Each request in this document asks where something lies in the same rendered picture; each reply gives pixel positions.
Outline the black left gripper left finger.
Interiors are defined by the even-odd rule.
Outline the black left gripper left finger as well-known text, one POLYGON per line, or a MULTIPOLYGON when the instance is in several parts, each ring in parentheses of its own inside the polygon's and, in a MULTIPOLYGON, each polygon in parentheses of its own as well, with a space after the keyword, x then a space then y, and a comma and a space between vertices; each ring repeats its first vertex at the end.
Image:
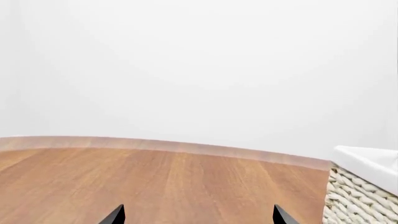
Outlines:
POLYGON ((125 224, 124 205, 119 205, 98 224, 125 224))

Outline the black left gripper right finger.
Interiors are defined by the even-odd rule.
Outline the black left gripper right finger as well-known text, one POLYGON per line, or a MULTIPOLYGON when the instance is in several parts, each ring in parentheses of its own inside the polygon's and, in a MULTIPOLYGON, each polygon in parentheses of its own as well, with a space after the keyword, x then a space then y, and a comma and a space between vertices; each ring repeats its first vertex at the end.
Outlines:
POLYGON ((299 224, 279 205, 274 205, 272 219, 274 224, 299 224))

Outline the white woven basket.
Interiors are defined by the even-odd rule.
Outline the white woven basket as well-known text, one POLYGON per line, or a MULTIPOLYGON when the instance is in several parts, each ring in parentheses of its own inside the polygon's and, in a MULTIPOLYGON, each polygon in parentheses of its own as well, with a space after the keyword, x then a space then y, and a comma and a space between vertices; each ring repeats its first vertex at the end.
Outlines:
POLYGON ((331 164, 322 224, 398 224, 398 196, 331 164))

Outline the white fabric basket liner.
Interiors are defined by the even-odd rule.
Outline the white fabric basket liner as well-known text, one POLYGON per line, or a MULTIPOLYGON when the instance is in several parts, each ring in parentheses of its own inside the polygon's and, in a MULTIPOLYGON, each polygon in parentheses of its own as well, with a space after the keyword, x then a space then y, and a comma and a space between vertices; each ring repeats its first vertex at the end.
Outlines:
POLYGON ((330 160, 371 184, 398 196, 398 151, 337 146, 332 150, 330 160))

